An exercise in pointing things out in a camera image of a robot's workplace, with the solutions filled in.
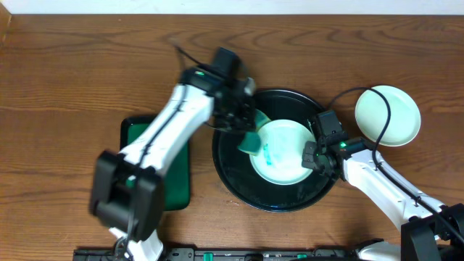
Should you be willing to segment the green sponge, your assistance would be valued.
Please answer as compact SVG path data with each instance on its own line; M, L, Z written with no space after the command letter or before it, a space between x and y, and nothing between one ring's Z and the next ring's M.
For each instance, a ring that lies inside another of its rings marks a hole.
M255 112L256 114L254 123L256 128L252 132L247 132L244 135L242 142L238 146L239 151L252 156L257 156L262 146L258 131L261 129L261 127L271 121L271 119L264 112L258 109L256 109Z

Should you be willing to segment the light green plate front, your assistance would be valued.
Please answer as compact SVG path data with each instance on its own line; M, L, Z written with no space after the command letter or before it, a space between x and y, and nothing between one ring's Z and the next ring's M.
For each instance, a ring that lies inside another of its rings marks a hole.
M309 177L313 169L302 167L305 143L314 141L312 132L293 120L273 120L259 129L262 145L251 155L254 171L280 186L293 185Z

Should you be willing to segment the light green plate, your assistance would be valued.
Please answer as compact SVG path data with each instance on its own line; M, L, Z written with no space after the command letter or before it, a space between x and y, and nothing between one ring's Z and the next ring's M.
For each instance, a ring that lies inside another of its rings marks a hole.
M313 169L302 167L305 143L314 141L312 132L293 120L273 120L259 129L262 145L251 155L254 171L280 186L293 185L309 177Z
M411 142L421 128L421 113L415 101L403 90L393 86L375 86L389 103L391 119L380 145L403 146ZM362 133L376 141L387 119L384 100L372 91L365 91L357 100L355 119Z

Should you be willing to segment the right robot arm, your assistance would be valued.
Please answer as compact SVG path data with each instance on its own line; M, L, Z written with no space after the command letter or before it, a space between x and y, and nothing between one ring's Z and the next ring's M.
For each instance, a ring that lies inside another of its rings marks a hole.
M353 251L359 260L462 260L463 205L447 206L425 194L389 165L377 146L350 138L334 111L308 120L302 166L340 178L363 192L399 229L398 245L382 239Z

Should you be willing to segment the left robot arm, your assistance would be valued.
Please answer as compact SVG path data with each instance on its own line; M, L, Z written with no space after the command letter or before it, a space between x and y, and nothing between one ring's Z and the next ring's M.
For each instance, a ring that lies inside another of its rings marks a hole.
M115 260L160 258L157 227L170 166L202 125L239 135L253 131L254 90L239 56L220 47L210 63L196 62L181 73L165 107L135 141L99 155L89 212L119 233Z

